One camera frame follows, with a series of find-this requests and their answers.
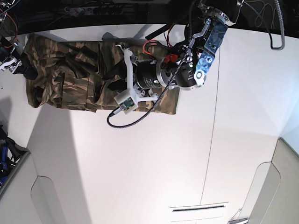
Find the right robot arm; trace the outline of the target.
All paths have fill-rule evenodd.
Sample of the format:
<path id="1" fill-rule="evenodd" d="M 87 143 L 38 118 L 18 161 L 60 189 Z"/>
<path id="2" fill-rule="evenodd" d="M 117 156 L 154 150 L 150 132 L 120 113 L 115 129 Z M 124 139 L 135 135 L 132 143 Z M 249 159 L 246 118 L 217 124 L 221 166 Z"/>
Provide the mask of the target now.
<path id="1" fill-rule="evenodd" d="M 9 14 L 19 3 L 19 0 L 0 2 L 0 70 L 35 80 L 38 75 L 36 68 L 30 63 L 28 55 L 19 49 L 17 18 Z"/>

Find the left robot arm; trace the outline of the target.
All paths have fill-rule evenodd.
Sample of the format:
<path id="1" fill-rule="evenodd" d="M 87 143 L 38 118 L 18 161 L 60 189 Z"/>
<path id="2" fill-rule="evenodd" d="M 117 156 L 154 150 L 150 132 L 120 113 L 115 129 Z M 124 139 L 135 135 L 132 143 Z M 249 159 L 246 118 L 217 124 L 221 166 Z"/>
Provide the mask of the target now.
<path id="1" fill-rule="evenodd" d="M 124 72 L 124 88 L 114 98 L 119 107 L 129 111 L 138 103 L 162 100 L 151 90 L 180 88 L 189 91 L 202 87 L 229 26 L 236 24 L 242 0 L 201 0 L 191 5 L 185 40 L 174 46 L 153 40 L 158 33 L 147 36 L 142 52 L 150 60 L 140 59 L 129 47 L 121 44 L 124 58 L 115 69 Z"/>

